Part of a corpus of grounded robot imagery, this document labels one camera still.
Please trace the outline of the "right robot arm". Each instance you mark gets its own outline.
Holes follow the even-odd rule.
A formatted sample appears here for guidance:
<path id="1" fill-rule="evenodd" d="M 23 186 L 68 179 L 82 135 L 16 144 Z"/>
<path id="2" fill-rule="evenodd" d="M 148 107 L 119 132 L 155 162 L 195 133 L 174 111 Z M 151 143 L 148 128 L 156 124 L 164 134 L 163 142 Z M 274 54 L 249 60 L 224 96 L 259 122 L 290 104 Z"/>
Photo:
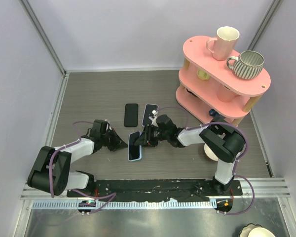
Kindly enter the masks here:
<path id="1" fill-rule="evenodd" d="M 156 147 L 160 141 L 167 141 L 172 147 L 184 148 L 205 144 L 218 158 L 217 169 L 212 179 L 213 189 L 218 195 L 226 194 L 234 179 L 235 164 L 247 151 L 247 139 L 236 126 L 221 117 L 198 127 L 177 127 L 167 115 L 153 119 L 145 125 L 135 146 Z"/>

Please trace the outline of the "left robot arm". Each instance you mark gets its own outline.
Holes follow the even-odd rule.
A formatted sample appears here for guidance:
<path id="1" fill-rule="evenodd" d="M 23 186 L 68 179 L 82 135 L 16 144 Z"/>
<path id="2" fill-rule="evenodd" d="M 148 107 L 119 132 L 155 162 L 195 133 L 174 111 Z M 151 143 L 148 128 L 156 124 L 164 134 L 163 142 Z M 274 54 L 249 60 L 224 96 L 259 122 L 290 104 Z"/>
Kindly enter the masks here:
<path id="1" fill-rule="evenodd" d="M 83 171 L 71 172 L 71 164 L 103 147 L 115 152 L 128 145 L 108 121 L 96 119 L 86 134 L 80 135 L 76 141 L 59 147 L 42 147 L 28 176 L 27 185 L 52 197 L 64 191 L 90 197 L 96 191 L 94 176 Z"/>

